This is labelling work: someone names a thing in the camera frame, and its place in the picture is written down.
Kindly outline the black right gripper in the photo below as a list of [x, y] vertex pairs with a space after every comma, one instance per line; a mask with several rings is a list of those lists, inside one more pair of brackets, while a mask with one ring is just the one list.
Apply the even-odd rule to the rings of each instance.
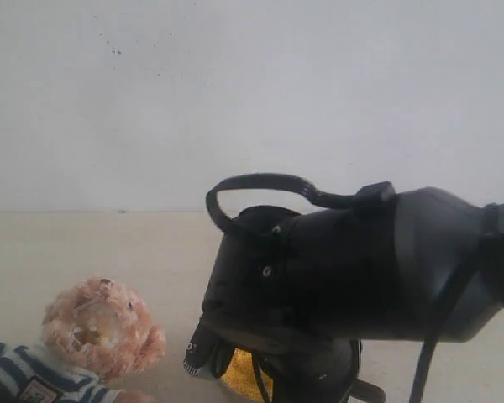
[[[322, 337], [392, 340], [397, 290], [393, 215], [249, 207], [235, 218], [271, 248], [226, 233], [202, 302], [212, 327], [285, 327]], [[216, 379], [218, 335], [201, 323], [184, 370]]]

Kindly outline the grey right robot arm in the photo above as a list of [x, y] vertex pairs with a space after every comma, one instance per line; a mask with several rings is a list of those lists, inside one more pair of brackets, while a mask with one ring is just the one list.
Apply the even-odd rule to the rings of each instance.
[[504, 204], [426, 187], [302, 214], [219, 212], [201, 323], [284, 351], [330, 339], [472, 339], [504, 310]]

